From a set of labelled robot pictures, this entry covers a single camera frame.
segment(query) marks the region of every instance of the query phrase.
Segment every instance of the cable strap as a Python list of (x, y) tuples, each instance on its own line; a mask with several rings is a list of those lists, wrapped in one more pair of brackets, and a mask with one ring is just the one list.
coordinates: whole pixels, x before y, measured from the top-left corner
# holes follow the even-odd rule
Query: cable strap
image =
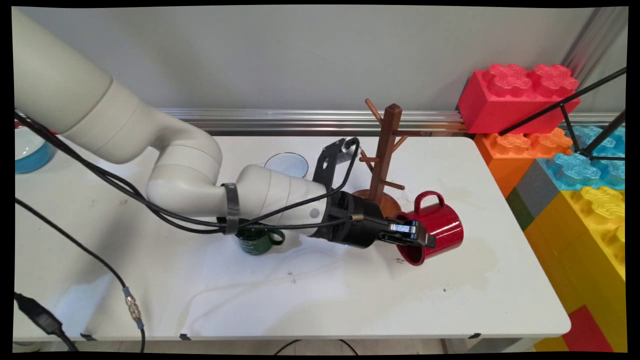
[(234, 183), (224, 183), (227, 192), (227, 226), (226, 235), (236, 234), (240, 224), (240, 199), (238, 198), (238, 188)]

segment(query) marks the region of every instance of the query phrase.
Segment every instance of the cable connector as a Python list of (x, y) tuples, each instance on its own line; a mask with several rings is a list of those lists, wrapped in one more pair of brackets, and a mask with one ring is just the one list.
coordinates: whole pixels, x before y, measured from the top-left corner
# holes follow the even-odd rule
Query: cable connector
[(23, 294), (13, 292), (13, 299), (18, 303), (18, 309), (22, 311), (37, 327), (47, 335), (59, 337), (69, 350), (78, 351), (76, 346), (62, 330), (62, 322), (56, 318), (46, 307), (40, 305), (35, 299)]
[(140, 308), (136, 303), (136, 298), (131, 295), (131, 291), (129, 291), (129, 287), (122, 288), (122, 292), (124, 293), (124, 302), (127, 304), (129, 308), (129, 313), (131, 314), (131, 318), (136, 322), (139, 329), (145, 327), (145, 324), (142, 322), (142, 313), (140, 312)]

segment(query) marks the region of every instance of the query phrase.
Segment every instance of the yellow lego block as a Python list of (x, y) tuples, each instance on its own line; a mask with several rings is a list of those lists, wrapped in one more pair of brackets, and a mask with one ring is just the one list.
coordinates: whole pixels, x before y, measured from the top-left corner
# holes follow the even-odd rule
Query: yellow lego block
[(536, 351), (569, 351), (562, 336), (542, 339), (534, 345)]
[(559, 192), (535, 221), (556, 255), (589, 231), (564, 192)]
[(553, 262), (542, 241), (529, 240), (567, 312), (587, 305), (616, 352), (627, 351), (624, 195), (606, 186), (561, 191), (527, 236), (542, 237), (556, 255)]
[(558, 257), (616, 352), (627, 351), (624, 242), (624, 225), (610, 231), (591, 231)]
[(540, 266), (545, 271), (551, 286), (553, 286), (556, 295), (560, 299), (564, 310), (567, 314), (578, 310), (584, 305), (584, 301), (576, 292), (575, 287), (560, 264), (560, 260), (557, 259), (544, 234), (540, 231), (538, 219), (533, 220), (531, 225), (524, 231), (524, 234), (538, 258)]
[(556, 255), (590, 230), (610, 230), (625, 223), (620, 192), (585, 186), (579, 192), (561, 191), (538, 215), (540, 229)]

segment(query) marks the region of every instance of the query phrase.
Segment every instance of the red mug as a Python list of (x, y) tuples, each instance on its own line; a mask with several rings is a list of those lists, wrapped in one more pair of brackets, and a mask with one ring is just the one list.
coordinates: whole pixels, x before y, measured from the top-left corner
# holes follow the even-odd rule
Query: red mug
[[(421, 208), (422, 200), (429, 195), (436, 195), (438, 204)], [(396, 219), (418, 220), (425, 227), (427, 233), (436, 238), (436, 247), (433, 249), (413, 245), (396, 245), (402, 257), (411, 265), (422, 265), (424, 260), (453, 250), (462, 244), (464, 230), (460, 217), (449, 205), (444, 203), (444, 198), (439, 193), (422, 192), (415, 198), (413, 211), (410, 213), (400, 212), (396, 215)]]

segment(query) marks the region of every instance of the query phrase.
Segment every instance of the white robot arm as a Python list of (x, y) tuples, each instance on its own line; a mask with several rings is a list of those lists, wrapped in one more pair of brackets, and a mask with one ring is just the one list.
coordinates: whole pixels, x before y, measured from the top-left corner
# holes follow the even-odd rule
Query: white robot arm
[[(100, 158), (127, 163), (151, 146), (160, 152), (147, 184), (147, 198), (190, 217), (226, 217), (227, 193), (216, 186), (222, 153), (204, 131), (142, 102), (69, 45), (12, 8), (15, 107)], [(333, 166), (337, 163), (332, 155)], [(323, 171), (316, 167), (316, 176)], [(253, 219), (301, 200), (326, 194), (324, 184), (248, 165), (236, 188), (241, 218)], [(298, 229), (301, 234), (357, 247), (375, 240), (425, 246), (420, 225), (398, 231), (369, 200), (338, 192), (262, 220), (269, 225), (352, 220), (332, 228)]]

